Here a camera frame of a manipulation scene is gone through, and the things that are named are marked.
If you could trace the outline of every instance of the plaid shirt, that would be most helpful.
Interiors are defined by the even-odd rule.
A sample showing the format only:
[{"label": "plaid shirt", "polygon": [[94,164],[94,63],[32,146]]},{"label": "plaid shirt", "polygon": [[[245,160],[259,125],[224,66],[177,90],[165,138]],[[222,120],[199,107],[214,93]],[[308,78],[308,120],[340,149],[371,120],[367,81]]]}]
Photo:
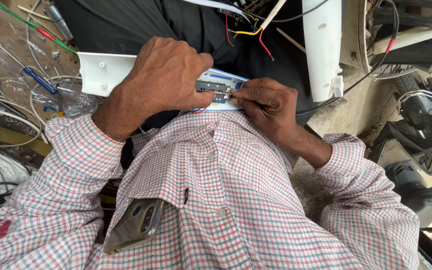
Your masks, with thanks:
[{"label": "plaid shirt", "polygon": [[[295,156],[242,111],[184,114],[133,138],[138,151],[117,194],[114,228],[131,198],[167,202],[156,236],[115,255],[95,241],[96,195],[121,173],[123,143],[89,115],[48,123],[54,150],[0,209],[3,269],[417,269],[419,222],[401,205],[364,144],[330,134],[316,170],[334,202],[321,225],[304,215],[289,180]],[[184,190],[189,199],[184,203]]]}]

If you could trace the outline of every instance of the yellow wire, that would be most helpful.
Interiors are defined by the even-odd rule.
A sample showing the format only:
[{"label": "yellow wire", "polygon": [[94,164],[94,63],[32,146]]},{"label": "yellow wire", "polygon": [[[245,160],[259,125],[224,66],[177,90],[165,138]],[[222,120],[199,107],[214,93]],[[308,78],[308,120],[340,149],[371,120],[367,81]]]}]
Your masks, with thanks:
[{"label": "yellow wire", "polygon": [[243,12],[244,14],[246,14],[246,15],[248,15],[249,17],[251,17],[251,19],[253,19],[253,21],[258,21],[258,19],[256,19],[255,17],[253,17],[253,16],[251,16],[250,14],[248,14],[248,13],[245,13],[245,12]]},{"label": "yellow wire", "polygon": [[258,34],[259,31],[261,31],[261,27],[258,28],[258,30],[254,31],[254,32],[244,32],[244,31],[233,31],[233,32],[235,32],[236,34],[245,34],[245,35],[254,36],[254,35]]}]

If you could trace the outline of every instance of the scooter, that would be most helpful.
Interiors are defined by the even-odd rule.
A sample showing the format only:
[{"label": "scooter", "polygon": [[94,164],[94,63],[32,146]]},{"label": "scooter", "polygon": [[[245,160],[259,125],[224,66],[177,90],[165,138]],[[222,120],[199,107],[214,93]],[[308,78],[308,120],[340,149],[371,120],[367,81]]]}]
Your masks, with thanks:
[{"label": "scooter", "polygon": [[[368,156],[385,169],[395,184],[394,192],[417,214],[421,228],[432,223],[432,187],[420,173],[432,176],[432,78],[426,81],[417,72],[396,79],[393,95],[403,119],[385,124]],[[385,152],[398,148],[394,144],[403,156],[385,157]]]}]

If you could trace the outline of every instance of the black pants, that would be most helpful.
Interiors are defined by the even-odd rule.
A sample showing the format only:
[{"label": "black pants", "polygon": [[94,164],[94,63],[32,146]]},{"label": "black pants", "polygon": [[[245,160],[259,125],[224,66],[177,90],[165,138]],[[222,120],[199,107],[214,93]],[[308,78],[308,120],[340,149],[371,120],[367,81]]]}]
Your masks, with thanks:
[{"label": "black pants", "polygon": [[[258,35],[239,34],[231,39],[231,46],[226,39],[225,14],[214,8],[182,0],[57,0],[56,5],[82,52],[137,55],[154,36],[184,40],[197,52],[210,53],[217,69],[248,79],[269,77],[297,89],[297,113],[317,105],[310,97],[306,55],[276,31],[279,27],[304,44],[302,19],[271,23],[265,29],[262,40],[274,57],[272,61]],[[301,4],[288,1],[277,18],[299,13]],[[230,17],[230,28],[234,22]],[[177,113],[156,114],[143,128],[161,127]],[[312,115],[296,120],[304,125]]]}]

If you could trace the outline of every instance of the smartphone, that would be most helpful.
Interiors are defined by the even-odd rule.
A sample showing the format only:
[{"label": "smartphone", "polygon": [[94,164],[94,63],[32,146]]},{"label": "smartphone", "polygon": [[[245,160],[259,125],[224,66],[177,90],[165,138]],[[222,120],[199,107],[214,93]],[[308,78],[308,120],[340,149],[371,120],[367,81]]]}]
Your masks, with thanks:
[{"label": "smartphone", "polygon": [[133,199],[109,233],[103,250],[112,255],[149,242],[156,235],[165,201],[157,198]]}]

